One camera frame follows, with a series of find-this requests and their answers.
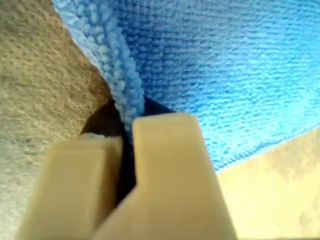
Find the fabric texture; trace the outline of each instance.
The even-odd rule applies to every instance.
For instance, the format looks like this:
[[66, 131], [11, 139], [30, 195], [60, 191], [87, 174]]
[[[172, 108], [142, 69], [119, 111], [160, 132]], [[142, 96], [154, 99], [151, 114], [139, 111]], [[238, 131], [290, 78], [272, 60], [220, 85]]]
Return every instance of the fabric texture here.
[[319, 124], [320, 2], [53, 3], [127, 129], [143, 93], [196, 114], [217, 171]]
[[0, 0], [0, 239], [13, 240], [55, 141], [112, 96], [48, 0]]

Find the towel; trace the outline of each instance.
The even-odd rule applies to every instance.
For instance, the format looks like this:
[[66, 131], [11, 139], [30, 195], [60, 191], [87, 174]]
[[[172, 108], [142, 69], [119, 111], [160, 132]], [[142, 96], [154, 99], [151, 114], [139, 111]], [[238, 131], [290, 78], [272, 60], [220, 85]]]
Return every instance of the towel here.
[[320, 2], [53, 0], [126, 129], [147, 97], [198, 116], [219, 172], [320, 121]]

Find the beige carpet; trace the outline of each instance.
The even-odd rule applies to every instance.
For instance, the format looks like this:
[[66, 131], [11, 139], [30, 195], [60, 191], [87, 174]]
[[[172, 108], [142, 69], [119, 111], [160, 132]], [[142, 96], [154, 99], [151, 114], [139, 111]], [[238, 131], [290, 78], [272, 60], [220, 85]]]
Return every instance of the beige carpet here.
[[[13, 239], [43, 151], [110, 99], [50, 0], [0, 1], [0, 239]], [[320, 236], [320, 131], [219, 176], [240, 237]]]
[[110, 97], [50, 0], [0, 1], [0, 239], [11, 239], [41, 154]]

